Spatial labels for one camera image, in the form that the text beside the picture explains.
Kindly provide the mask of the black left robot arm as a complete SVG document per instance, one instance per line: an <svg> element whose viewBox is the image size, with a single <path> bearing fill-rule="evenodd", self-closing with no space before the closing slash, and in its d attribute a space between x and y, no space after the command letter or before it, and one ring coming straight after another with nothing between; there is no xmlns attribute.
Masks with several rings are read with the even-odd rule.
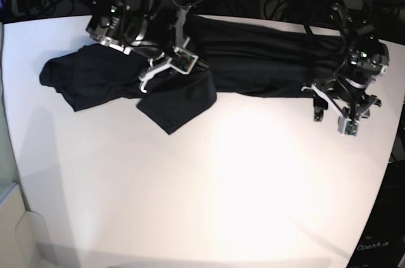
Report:
<svg viewBox="0 0 405 268"><path fill-rule="evenodd" d="M195 68L212 70L240 63L253 73L254 62L265 64L272 77L294 79L314 92L315 120L333 107L341 122L355 126L370 115L380 99L366 89L389 65L387 47L375 37L365 0L307 0L304 14L329 6L339 37L316 36L308 23L303 34L267 30L248 24L203 20L193 26L190 6L179 6L174 18L159 10L161 0L141 0L132 11L125 0L84 0L91 5L87 33L100 45L124 54L136 52L149 60L139 78L140 90L157 74L173 70L188 75Z"/></svg>

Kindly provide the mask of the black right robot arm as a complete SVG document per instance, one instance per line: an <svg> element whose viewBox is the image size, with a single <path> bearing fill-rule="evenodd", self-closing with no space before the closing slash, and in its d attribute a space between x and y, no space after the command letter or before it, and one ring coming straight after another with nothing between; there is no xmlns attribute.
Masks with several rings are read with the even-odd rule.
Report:
<svg viewBox="0 0 405 268"><path fill-rule="evenodd" d="M180 53L197 54L201 73L186 80L176 75L158 85L138 109L157 124L175 130L210 108L219 92L262 98L312 97L314 120L334 108L339 119L356 125L380 99L366 89L389 65L387 46L376 37L362 11L349 14L343 0L330 0L338 37L281 32L200 16L180 9L175 37Z"/></svg>

